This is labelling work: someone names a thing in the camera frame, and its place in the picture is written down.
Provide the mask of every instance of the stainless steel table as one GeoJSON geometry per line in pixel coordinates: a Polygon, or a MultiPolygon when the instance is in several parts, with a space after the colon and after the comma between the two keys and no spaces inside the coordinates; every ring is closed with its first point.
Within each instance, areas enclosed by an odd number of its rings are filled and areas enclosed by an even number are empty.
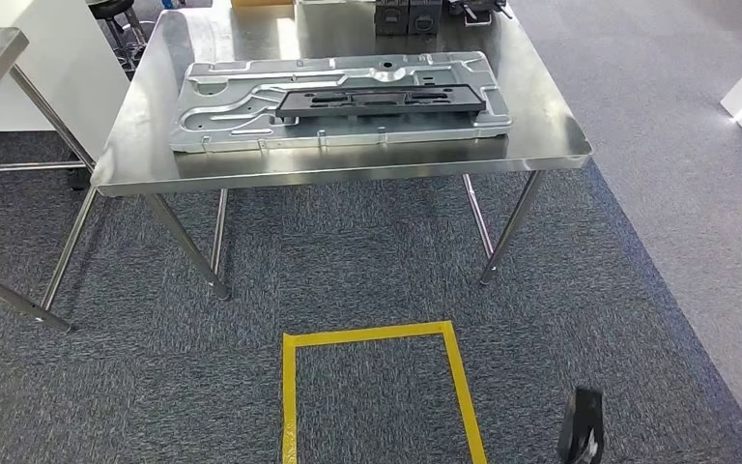
{"type": "Polygon", "coordinates": [[[489,258],[481,281],[489,282],[545,170],[583,166],[590,144],[516,20],[498,14],[491,26],[466,28],[460,18],[444,18],[435,37],[376,37],[373,14],[373,3],[164,12],[93,185],[105,195],[145,194],[210,285],[224,294],[216,270],[227,189],[459,174],[489,258]],[[470,50],[484,51],[498,78],[513,118],[506,138],[214,154],[179,154],[169,148],[178,93],[192,62],[470,50]],[[468,174],[503,171],[530,171],[530,176],[492,246],[468,174]],[[211,264],[159,197],[199,189],[221,189],[211,264]]]}
{"type": "MultiPolygon", "coordinates": [[[[66,161],[66,162],[24,162],[24,163],[12,163],[12,164],[0,164],[0,172],[6,171],[36,171],[46,169],[62,169],[62,168],[73,168],[73,167],[86,167],[90,171],[93,169],[92,159],[87,154],[83,146],[78,140],[72,135],[72,132],[67,128],[61,118],[56,114],[55,110],[44,97],[39,93],[38,89],[30,82],[27,75],[21,70],[21,68],[15,63],[15,60],[27,47],[27,38],[16,28],[3,28],[0,29],[0,81],[6,75],[15,80],[21,90],[30,98],[30,100],[38,107],[41,113],[49,120],[53,128],[55,128],[70,149],[80,159],[80,161],[66,161]]],[[[72,326],[66,321],[61,320],[55,315],[51,314],[49,310],[52,307],[52,302],[55,299],[58,286],[61,284],[61,279],[64,277],[64,272],[70,263],[70,257],[72,251],[77,244],[78,238],[80,237],[81,230],[83,229],[84,222],[90,209],[92,208],[93,200],[95,199],[96,191],[95,188],[89,188],[87,190],[86,198],[81,205],[80,211],[75,219],[75,224],[72,227],[67,242],[64,245],[64,250],[61,254],[58,264],[55,266],[55,270],[52,273],[52,279],[47,285],[46,292],[44,293],[41,304],[35,304],[31,302],[27,297],[18,294],[14,290],[10,289],[6,285],[0,283],[0,300],[12,305],[14,308],[25,312],[37,320],[45,322],[47,325],[55,327],[62,331],[69,331],[72,326]]]]}

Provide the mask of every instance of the stool leg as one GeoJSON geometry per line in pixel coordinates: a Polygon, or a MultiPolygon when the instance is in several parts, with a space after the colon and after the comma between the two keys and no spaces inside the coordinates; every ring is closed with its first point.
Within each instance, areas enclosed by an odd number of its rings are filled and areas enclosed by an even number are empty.
{"type": "Polygon", "coordinates": [[[138,16],[135,15],[135,10],[132,8],[126,10],[124,16],[126,16],[127,21],[129,21],[129,29],[131,29],[132,34],[135,35],[135,40],[138,42],[138,45],[145,45],[147,41],[146,34],[143,33],[143,27],[141,27],[140,21],[138,21],[138,16]]]}
{"type": "Polygon", "coordinates": [[[124,39],[121,37],[121,34],[118,32],[118,23],[115,22],[115,19],[112,17],[107,18],[104,21],[106,21],[106,26],[109,27],[109,33],[112,34],[112,39],[115,39],[115,44],[118,45],[118,49],[121,51],[121,53],[124,54],[124,58],[127,60],[129,69],[134,71],[135,64],[134,62],[132,62],[132,55],[129,53],[129,50],[127,49],[127,46],[124,43],[124,39]]]}

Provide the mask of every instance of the table leg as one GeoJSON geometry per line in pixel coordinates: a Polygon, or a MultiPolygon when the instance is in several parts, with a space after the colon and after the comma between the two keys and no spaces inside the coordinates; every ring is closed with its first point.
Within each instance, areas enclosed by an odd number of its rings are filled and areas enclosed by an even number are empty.
{"type": "Polygon", "coordinates": [[[516,207],[513,209],[513,213],[510,214],[510,219],[507,220],[507,225],[504,226],[504,230],[499,236],[499,241],[494,248],[493,254],[488,259],[488,264],[485,266],[485,271],[482,273],[482,277],[479,282],[483,285],[487,285],[494,278],[494,274],[497,271],[497,267],[501,262],[504,252],[507,250],[507,246],[510,243],[510,239],[513,238],[513,234],[522,225],[522,221],[525,216],[528,215],[530,205],[533,203],[533,198],[536,192],[539,190],[539,186],[542,184],[545,171],[531,171],[528,182],[525,184],[525,188],[522,190],[522,195],[519,197],[519,202],[516,203],[516,207]]]}
{"type": "Polygon", "coordinates": [[[226,225],[226,203],[229,201],[229,190],[220,191],[217,203],[217,222],[214,225],[214,242],[212,243],[212,272],[220,276],[220,251],[223,248],[223,231],[226,225]]]}
{"type": "Polygon", "coordinates": [[[29,314],[30,316],[36,318],[36,320],[45,323],[47,326],[58,329],[59,331],[69,332],[74,329],[72,324],[64,321],[63,319],[60,319],[53,314],[50,314],[49,312],[44,311],[37,304],[30,302],[22,295],[19,295],[18,293],[1,283],[0,300],[4,303],[7,303],[8,305],[11,305],[15,309],[24,312],[25,314],[29,314]]]}
{"type": "Polygon", "coordinates": [[[67,143],[67,146],[70,147],[70,150],[72,150],[78,159],[84,163],[84,166],[92,172],[94,166],[92,157],[89,156],[84,146],[81,145],[81,142],[75,138],[75,135],[72,134],[70,128],[68,128],[61,117],[58,116],[58,113],[56,113],[52,105],[49,104],[49,101],[47,101],[43,95],[41,95],[41,92],[39,92],[36,86],[30,82],[27,74],[25,74],[18,65],[13,65],[13,67],[10,68],[10,76],[13,78],[15,83],[18,84],[18,87],[24,91],[24,94],[29,97],[30,101],[35,104],[46,120],[49,121],[49,124],[55,128],[55,131],[61,135],[61,138],[63,138],[67,143]]]}
{"type": "Polygon", "coordinates": [[[491,238],[488,236],[488,227],[485,225],[485,218],[482,217],[482,210],[479,209],[479,202],[476,200],[476,192],[473,191],[471,176],[462,175],[462,181],[465,182],[465,191],[468,193],[468,201],[471,203],[473,218],[476,219],[476,228],[479,229],[479,238],[482,239],[482,245],[485,246],[485,253],[488,259],[494,254],[494,246],[491,245],[491,238]]]}
{"type": "Polygon", "coordinates": [[[55,265],[55,270],[52,271],[52,279],[49,281],[49,284],[46,286],[46,292],[43,294],[41,307],[44,311],[49,311],[52,307],[52,301],[58,292],[58,286],[61,285],[61,279],[64,278],[64,272],[67,271],[67,267],[70,264],[72,251],[75,250],[75,246],[78,244],[78,239],[81,237],[81,231],[84,229],[87,216],[89,216],[89,212],[95,202],[96,192],[97,190],[94,187],[89,187],[87,196],[84,198],[84,202],[81,203],[81,209],[78,210],[78,216],[75,217],[75,224],[72,225],[70,236],[67,238],[67,242],[64,243],[64,250],[61,251],[58,264],[55,265]]]}
{"type": "Polygon", "coordinates": [[[166,200],[158,194],[144,195],[144,197],[146,198],[146,203],[155,212],[155,216],[169,229],[169,232],[172,233],[178,244],[184,249],[189,259],[194,263],[194,266],[203,275],[203,278],[212,286],[212,291],[223,300],[229,298],[229,289],[223,285],[223,282],[214,273],[209,262],[200,253],[197,245],[194,244],[194,241],[186,233],[178,217],[175,216],[175,212],[166,204],[166,200]]]}

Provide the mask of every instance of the metal stool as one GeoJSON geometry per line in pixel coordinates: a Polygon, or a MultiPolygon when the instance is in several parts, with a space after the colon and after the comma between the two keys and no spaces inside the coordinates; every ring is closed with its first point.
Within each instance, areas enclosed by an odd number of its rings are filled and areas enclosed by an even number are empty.
{"type": "Polygon", "coordinates": [[[113,48],[112,51],[118,57],[118,61],[121,63],[121,67],[127,74],[132,75],[137,69],[138,63],[140,63],[141,56],[146,49],[147,37],[144,34],[141,21],[138,21],[135,11],[132,9],[135,0],[87,0],[92,16],[95,19],[102,19],[106,21],[106,26],[109,28],[112,38],[115,40],[117,48],[113,48]],[[122,27],[115,20],[115,16],[123,14],[127,17],[128,25],[122,27]],[[132,31],[134,36],[134,42],[125,43],[124,33],[126,29],[132,31]]]}

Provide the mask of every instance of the black box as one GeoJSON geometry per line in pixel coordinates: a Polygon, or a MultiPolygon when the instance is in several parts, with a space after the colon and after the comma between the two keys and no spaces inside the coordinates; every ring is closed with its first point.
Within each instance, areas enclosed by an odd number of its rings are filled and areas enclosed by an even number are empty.
{"type": "Polygon", "coordinates": [[[374,29],[378,36],[408,34],[408,0],[376,0],[374,29]]]}
{"type": "Polygon", "coordinates": [[[409,34],[436,34],[440,30],[442,0],[411,0],[408,16],[409,34]]]}

